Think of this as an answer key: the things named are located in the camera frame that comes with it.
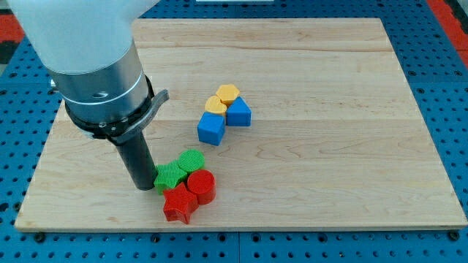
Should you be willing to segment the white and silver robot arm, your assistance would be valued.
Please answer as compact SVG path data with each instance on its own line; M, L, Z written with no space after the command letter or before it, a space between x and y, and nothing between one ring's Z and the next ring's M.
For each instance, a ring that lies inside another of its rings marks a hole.
M132 22L159 0L9 0L72 116L120 121L148 100Z

